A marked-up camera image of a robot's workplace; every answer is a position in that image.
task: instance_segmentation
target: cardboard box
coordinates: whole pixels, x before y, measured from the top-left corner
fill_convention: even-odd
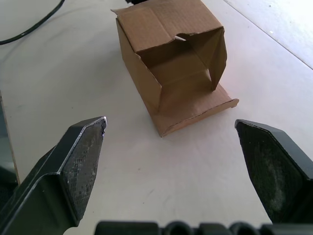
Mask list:
[[[224,28],[200,0],[113,12],[123,60],[160,136],[237,105],[219,85]]]

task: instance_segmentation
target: white table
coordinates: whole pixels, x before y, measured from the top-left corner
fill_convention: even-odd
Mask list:
[[[27,6],[18,8],[20,1],[6,2],[17,12],[2,39],[26,24],[19,13]],[[110,8],[125,7],[123,0],[67,0],[29,37],[0,47],[0,88],[21,180],[70,125],[108,118],[85,216],[67,235],[90,235],[101,219],[269,222],[247,174],[237,118],[285,130],[313,157],[312,70],[225,2],[204,2],[225,26],[228,61],[221,83],[240,102],[165,138],[121,58]],[[48,3],[39,6],[26,17],[32,23],[50,10]]]

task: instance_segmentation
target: corrugated cardboard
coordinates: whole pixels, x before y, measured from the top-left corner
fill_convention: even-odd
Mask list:
[[[218,84],[224,28],[200,0],[149,0],[114,12],[123,60],[160,136],[237,105]]]

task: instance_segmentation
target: open cardboard box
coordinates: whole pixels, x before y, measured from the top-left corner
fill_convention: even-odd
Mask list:
[[[230,107],[224,28],[200,0],[114,10],[125,65],[160,136]]]

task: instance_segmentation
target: black cable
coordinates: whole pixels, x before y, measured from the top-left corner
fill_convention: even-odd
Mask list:
[[[34,26],[29,28],[25,32],[15,36],[15,37],[13,37],[13,38],[10,38],[10,39],[4,40],[4,41],[0,41],[0,45],[4,45],[4,44],[8,44],[8,43],[14,42],[14,41],[16,41],[16,40],[18,40],[18,39],[20,39],[22,37],[25,37],[27,34],[30,34],[34,30],[36,30],[39,26],[41,26],[44,22],[46,22],[51,16],[54,15],[54,13],[56,13],[61,8],[61,6],[63,5],[64,1],[65,0],[61,0],[60,3],[48,15],[46,15],[44,18],[42,18],[37,24],[35,24]]]

